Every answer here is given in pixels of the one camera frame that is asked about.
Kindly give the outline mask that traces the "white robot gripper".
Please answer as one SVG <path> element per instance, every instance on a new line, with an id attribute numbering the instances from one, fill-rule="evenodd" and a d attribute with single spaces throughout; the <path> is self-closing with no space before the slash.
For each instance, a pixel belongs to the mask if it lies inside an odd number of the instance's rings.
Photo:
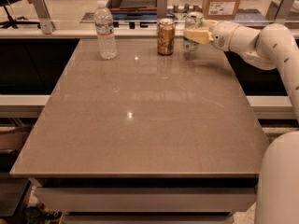
<path id="1" fill-rule="evenodd" d="M 211 42 L 215 49 L 222 51 L 229 51 L 231 40 L 234 32 L 239 27 L 238 23 L 231 21 L 215 21 L 215 20 L 204 20 L 205 28 L 198 29 L 185 29 L 183 35 L 193 42 L 201 45 L 207 45 Z"/>

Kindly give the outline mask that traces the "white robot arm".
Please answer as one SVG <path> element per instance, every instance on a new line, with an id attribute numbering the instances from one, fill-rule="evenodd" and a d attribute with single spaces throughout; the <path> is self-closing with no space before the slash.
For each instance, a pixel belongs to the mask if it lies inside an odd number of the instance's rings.
<path id="1" fill-rule="evenodd" d="M 279 23 L 254 29 L 232 21 L 206 20 L 186 28 L 185 39 L 210 44 L 263 72 L 255 92 L 286 95 L 299 120 L 299 49 L 292 32 Z M 263 155 L 255 224 L 299 224 L 299 132 L 274 139 Z"/>

